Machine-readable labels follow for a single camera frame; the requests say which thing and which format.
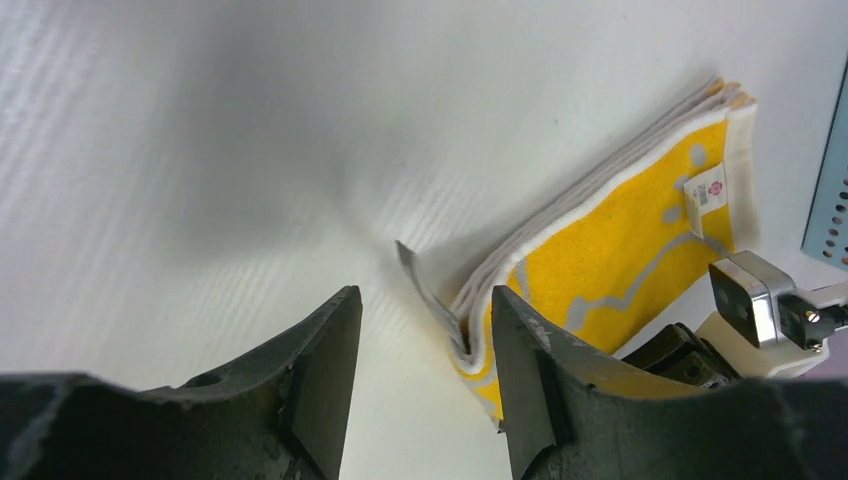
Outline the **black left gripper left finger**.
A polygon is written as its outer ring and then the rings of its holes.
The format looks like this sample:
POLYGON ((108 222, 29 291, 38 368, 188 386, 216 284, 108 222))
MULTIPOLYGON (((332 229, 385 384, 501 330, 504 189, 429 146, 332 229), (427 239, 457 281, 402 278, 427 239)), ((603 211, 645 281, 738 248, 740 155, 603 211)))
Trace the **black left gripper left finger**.
POLYGON ((179 387, 81 372, 1 378, 5 479, 335 479, 362 319, 347 286, 179 387))

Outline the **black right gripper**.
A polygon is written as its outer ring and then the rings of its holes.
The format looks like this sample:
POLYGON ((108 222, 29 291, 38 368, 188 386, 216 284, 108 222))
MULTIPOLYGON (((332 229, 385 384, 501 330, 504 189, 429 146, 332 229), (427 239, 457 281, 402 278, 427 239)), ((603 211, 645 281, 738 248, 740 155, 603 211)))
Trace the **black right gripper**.
POLYGON ((696 336, 682 323, 666 325, 622 361, 651 374, 702 388, 720 388, 741 378, 709 341, 696 336))

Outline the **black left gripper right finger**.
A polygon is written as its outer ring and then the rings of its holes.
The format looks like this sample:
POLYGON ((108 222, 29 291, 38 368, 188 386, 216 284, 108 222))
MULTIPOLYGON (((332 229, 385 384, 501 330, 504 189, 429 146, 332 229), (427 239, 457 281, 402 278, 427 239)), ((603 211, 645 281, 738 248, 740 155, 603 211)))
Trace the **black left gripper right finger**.
POLYGON ((843 379, 676 382, 559 329, 505 286, 492 331, 516 479, 847 475, 843 379))

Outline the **blue perforated plastic basket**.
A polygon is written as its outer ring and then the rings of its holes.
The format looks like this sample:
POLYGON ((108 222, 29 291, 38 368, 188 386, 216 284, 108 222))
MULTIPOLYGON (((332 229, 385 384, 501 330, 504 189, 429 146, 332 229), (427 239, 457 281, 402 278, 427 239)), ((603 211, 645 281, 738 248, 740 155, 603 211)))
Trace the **blue perforated plastic basket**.
POLYGON ((801 251, 847 271, 847 67, 843 69, 801 251))

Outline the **yellow towel with grey pattern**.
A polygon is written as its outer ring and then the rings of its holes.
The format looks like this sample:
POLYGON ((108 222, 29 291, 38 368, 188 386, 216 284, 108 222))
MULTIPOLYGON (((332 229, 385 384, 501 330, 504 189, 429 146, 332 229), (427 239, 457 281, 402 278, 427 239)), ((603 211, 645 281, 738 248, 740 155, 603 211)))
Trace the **yellow towel with grey pattern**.
POLYGON ((760 242, 753 180, 757 100, 709 80, 521 224, 445 303, 418 257, 398 259, 446 331, 452 363, 496 426, 504 419, 492 291, 613 354, 702 278, 760 242))

